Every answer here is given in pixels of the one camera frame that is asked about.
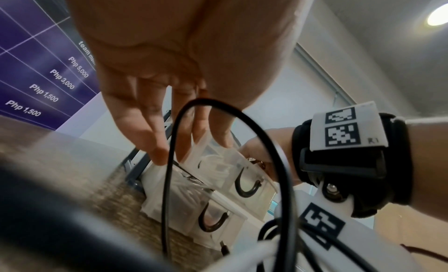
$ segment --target wooden surface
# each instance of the wooden surface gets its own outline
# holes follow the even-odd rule
[[[161,252],[160,224],[140,213],[144,194],[124,183],[125,173],[119,163],[128,153],[0,116],[0,155],[149,249]],[[173,261],[180,270],[198,271],[221,257],[219,251],[197,245],[179,233],[172,231],[170,236]],[[68,270],[0,244],[0,272],[25,271]]]
[[[420,247],[448,256],[448,223],[409,206],[388,204],[375,216],[375,231],[396,244]],[[423,271],[448,271],[448,264],[413,254]]]

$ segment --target brown tabletop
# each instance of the brown tabletop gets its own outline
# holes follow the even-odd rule
[[[160,224],[140,212],[145,195],[124,182],[120,162],[128,153],[0,116],[0,155],[142,245],[161,252]],[[195,244],[177,232],[172,231],[170,237],[173,262],[180,270],[198,271],[221,257],[219,251]],[[25,271],[69,270],[48,259],[0,246],[0,272]]]

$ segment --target wrist-mounted device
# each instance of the wrist-mounted device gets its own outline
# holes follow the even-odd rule
[[[374,102],[315,115],[295,129],[292,148],[303,182],[324,182],[323,194],[334,202],[354,196],[352,217],[372,216],[389,202],[410,202],[413,167],[406,124],[378,114]]]

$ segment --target round recessed light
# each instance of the round recessed light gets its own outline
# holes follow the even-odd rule
[[[426,20],[429,26],[439,26],[448,22],[448,3],[438,7]]]

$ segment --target screw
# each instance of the screw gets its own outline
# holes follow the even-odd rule
[[[334,184],[329,183],[327,185],[327,191],[330,194],[336,195],[339,193],[339,190],[337,190],[337,187]]]

